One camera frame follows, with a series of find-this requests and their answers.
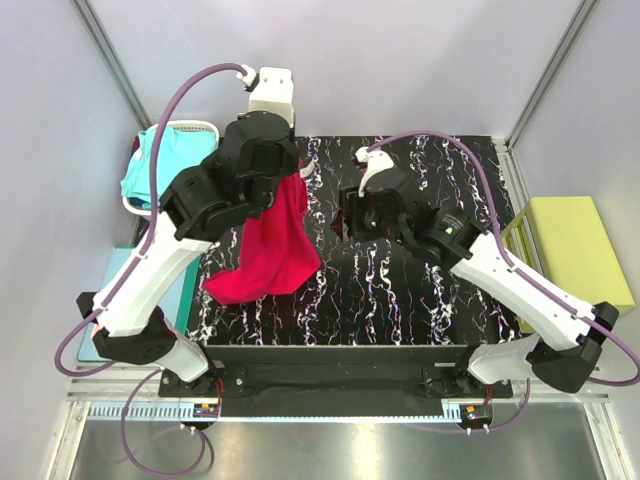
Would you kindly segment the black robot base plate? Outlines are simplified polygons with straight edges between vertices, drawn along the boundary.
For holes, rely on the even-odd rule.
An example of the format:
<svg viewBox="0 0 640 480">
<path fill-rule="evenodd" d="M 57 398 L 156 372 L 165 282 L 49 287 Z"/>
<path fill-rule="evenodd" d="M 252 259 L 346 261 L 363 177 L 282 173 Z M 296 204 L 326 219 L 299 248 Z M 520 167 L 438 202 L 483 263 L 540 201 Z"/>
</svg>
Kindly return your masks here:
<svg viewBox="0 0 640 480">
<path fill-rule="evenodd" d="M 162 375 L 162 397 L 222 398 L 233 417 L 354 420 L 425 418 L 441 403 L 508 399 L 501 381 L 491 387 L 462 374 L 464 346 L 209 346 L 213 372 L 187 384 Z"/>
</svg>

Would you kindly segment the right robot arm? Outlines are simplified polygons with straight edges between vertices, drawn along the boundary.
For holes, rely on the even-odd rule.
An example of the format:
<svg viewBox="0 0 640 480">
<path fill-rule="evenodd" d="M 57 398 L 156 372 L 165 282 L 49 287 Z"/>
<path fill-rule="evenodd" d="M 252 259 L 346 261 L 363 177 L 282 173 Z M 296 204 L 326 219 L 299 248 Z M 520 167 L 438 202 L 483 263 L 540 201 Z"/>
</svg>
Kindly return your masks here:
<svg viewBox="0 0 640 480">
<path fill-rule="evenodd" d="M 482 289 L 534 330 L 522 340 L 469 347 L 453 374 L 460 393 L 472 397 L 499 381 L 531 378 L 576 393 L 590 381 L 618 318 L 613 305 L 591 305 L 563 291 L 464 210 L 430 206 L 387 153 L 362 147 L 355 163 L 364 173 L 358 186 L 340 193 L 332 223 L 338 236 L 398 244 Z"/>
</svg>

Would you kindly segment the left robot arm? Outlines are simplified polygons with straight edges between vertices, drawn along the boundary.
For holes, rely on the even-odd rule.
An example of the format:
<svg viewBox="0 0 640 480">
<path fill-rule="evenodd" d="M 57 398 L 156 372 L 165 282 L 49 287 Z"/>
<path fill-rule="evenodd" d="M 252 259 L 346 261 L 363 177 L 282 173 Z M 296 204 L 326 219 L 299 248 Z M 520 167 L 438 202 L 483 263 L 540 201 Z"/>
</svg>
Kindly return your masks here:
<svg viewBox="0 0 640 480">
<path fill-rule="evenodd" d="M 153 196 L 156 210 L 146 235 L 108 286 L 78 298 L 94 325 L 92 342 L 100 357 L 109 363 L 156 364 L 196 396 L 214 388 L 216 364 L 168 323 L 158 303 L 180 274 L 229 229 L 272 207 L 281 180 L 299 170 L 293 75 L 285 68 L 255 71 L 228 63 L 198 72 L 167 105 L 152 153 L 159 153 L 161 134 L 184 95 L 223 71 L 236 72 L 244 84 L 247 111 L 227 125 L 215 151 Z"/>
</svg>

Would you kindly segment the pink t shirt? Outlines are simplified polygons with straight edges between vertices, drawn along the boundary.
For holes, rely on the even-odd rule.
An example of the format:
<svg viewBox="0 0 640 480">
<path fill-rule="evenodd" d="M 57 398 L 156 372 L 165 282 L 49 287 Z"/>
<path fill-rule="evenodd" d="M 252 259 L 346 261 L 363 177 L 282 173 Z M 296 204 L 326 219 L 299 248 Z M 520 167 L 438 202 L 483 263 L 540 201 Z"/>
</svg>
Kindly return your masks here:
<svg viewBox="0 0 640 480">
<path fill-rule="evenodd" d="M 305 231 L 307 208 L 302 176 L 282 179 L 273 206 L 244 224 L 239 266 L 204 281 L 204 291 L 221 305 L 294 293 L 321 264 Z"/>
</svg>

